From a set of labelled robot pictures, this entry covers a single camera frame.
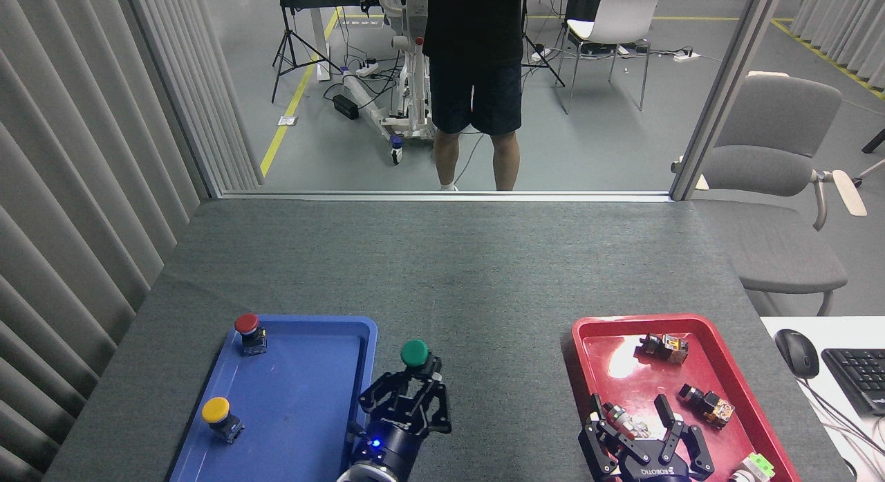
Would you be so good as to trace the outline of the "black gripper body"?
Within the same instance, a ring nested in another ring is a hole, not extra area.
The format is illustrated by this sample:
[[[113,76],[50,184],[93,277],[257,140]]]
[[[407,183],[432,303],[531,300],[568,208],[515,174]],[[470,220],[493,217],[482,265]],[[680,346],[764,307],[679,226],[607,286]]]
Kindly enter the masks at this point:
[[[395,423],[373,421],[356,434],[351,465],[369,464],[387,472],[410,472],[424,437]]]
[[[626,448],[617,452],[619,481],[690,481],[689,466],[677,452],[668,453],[665,461],[662,453],[648,451],[650,461],[640,463]]]

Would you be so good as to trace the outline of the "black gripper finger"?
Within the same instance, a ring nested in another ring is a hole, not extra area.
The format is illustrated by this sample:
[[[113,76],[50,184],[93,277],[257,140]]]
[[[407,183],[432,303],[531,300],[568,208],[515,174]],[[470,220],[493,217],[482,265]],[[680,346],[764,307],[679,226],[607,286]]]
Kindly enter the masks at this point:
[[[414,400],[408,395],[410,371],[385,372],[358,397],[358,404],[372,421],[414,422]]]
[[[449,394],[443,383],[442,362],[433,362],[416,377],[418,388],[412,399],[415,405],[412,413],[412,434],[450,434],[452,431],[449,413]]]
[[[708,478],[714,473],[714,462],[706,445],[704,432],[697,425],[687,425],[677,419],[671,409],[666,395],[658,394],[653,404],[666,435],[662,441],[660,453],[654,460],[664,469],[667,475],[677,478]],[[676,447],[682,442],[688,452],[690,461],[685,463],[676,456]]]
[[[579,434],[579,444],[592,479],[617,479],[617,452],[623,440],[633,440],[632,417],[623,407],[603,403],[599,394],[591,394],[590,413]]]

